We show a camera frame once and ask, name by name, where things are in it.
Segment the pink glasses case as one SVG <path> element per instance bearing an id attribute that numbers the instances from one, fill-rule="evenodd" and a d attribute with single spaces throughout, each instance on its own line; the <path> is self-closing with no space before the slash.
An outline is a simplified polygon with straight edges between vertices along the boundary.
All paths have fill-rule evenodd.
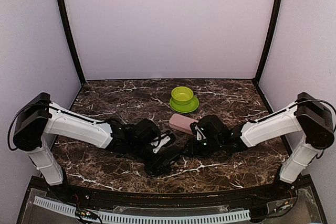
<path id="1" fill-rule="evenodd" d="M 197 123 L 198 120 L 183 116 L 180 114 L 173 114 L 169 119 L 169 126 L 174 130 L 184 132 L 186 134 L 192 135 L 192 130 L 190 125 L 192 123 Z"/>

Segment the black glasses case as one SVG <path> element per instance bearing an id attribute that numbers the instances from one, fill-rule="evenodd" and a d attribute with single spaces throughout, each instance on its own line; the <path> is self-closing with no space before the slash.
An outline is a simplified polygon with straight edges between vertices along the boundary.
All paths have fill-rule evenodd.
<path id="1" fill-rule="evenodd" d="M 156 157 L 154 167 L 164 169 L 170 167 L 181 156 L 181 149 L 178 146 L 171 146 L 159 153 Z"/>

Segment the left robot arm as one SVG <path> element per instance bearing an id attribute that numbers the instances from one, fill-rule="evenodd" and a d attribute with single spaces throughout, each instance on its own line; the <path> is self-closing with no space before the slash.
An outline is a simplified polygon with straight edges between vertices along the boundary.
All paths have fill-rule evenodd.
<path id="1" fill-rule="evenodd" d="M 74 189 L 66 183 L 66 173 L 43 140 L 44 134 L 69 137 L 111 152 L 133 154 L 144 162 L 145 171 L 151 176 L 160 176 L 171 166 L 169 151 L 158 152 L 171 140 L 170 134 L 161 133 L 151 120 L 122 124 L 116 119 L 91 119 L 59 106 L 51 101 L 50 94 L 42 92 L 15 114 L 7 132 L 7 145 L 10 151 L 24 151 L 63 201 L 74 197 Z"/>

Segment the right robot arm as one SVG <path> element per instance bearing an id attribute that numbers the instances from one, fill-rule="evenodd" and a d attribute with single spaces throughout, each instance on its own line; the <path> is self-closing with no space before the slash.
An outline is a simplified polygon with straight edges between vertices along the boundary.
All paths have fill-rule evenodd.
<path id="1" fill-rule="evenodd" d="M 196 157 L 210 157 L 218 151 L 238 153 L 275 137 L 302 132 L 299 144 L 281 165 L 278 180 L 268 187 L 269 197 L 278 200 L 287 193 L 288 184 L 334 143 L 333 114 L 335 108 L 330 103 L 303 92 L 286 108 L 231 129 L 218 116 L 207 115 L 190 124 L 194 138 L 186 143 L 183 153 Z"/>

